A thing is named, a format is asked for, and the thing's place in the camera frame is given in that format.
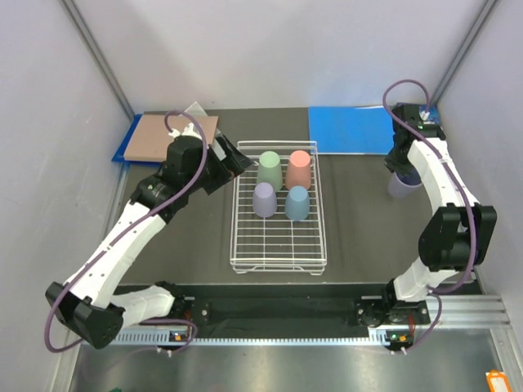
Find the purple cup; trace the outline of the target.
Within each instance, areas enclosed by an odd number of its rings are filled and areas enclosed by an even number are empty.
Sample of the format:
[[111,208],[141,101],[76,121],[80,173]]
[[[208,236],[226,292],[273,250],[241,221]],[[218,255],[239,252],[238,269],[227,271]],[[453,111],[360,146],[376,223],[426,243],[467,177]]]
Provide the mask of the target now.
[[271,184],[262,182],[253,191],[253,212],[261,218],[269,218],[277,211],[277,198]]
[[393,198],[404,198],[422,186],[420,175],[412,171],[408,175],[394,172],[388,185],[388,193]]

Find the green cup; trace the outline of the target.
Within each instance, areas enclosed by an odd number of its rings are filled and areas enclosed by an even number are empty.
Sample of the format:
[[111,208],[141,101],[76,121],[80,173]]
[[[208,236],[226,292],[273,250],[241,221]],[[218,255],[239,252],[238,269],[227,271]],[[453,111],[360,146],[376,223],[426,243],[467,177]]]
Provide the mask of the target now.
[[260,155],[257,169],[257,183],[267,183],[275,192],[283,187],[283,173],[280,156],[275,151],[266,151]]

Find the pink cup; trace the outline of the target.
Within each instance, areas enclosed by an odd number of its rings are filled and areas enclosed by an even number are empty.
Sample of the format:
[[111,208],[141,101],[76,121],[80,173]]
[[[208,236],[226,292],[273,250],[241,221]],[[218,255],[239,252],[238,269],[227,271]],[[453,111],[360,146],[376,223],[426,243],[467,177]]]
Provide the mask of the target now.
[[311,187],[311,156],[306,151],[296,150],[289,156],[285,186],[287,189],[294,186],[305,189]]

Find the blue cup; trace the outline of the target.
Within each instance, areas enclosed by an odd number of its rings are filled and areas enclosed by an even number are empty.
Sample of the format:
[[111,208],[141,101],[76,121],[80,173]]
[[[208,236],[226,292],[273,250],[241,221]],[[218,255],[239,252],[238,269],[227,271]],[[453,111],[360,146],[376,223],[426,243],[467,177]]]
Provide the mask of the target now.
[[291,221],[303,221],[310,214],[310,197],[303,186],[293,186],[286,197],[284,211]]

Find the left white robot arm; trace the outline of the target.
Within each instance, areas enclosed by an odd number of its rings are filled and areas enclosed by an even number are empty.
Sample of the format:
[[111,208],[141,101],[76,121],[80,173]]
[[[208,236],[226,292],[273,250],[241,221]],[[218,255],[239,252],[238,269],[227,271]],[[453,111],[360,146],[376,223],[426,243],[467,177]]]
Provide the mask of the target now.
[[202,189],[212,194],[253,165],[223,135],[205,145],[192,126],[173,137],[158,170],[140,181],[122,215],[89,261],[45,297],[51,316],[95,349],[124,327],[149,319],[180,322],[185,304],[168,285],[118,295],[115,290],[145,245]]

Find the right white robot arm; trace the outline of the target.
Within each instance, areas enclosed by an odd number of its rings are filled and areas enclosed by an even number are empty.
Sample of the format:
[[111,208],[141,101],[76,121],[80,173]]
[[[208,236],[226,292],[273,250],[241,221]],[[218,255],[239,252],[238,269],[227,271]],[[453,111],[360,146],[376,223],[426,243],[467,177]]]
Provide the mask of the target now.
[[418,257],[385,288],[383,317],[400,323],[447,278],[479,265],[497,222],[497,212],[471,194],[449,156],[441,126],[420,105],[393,108],[393,147],[385,158],[391,172],[389,194],[402,198],[423,187],[432,216],[418,240]]

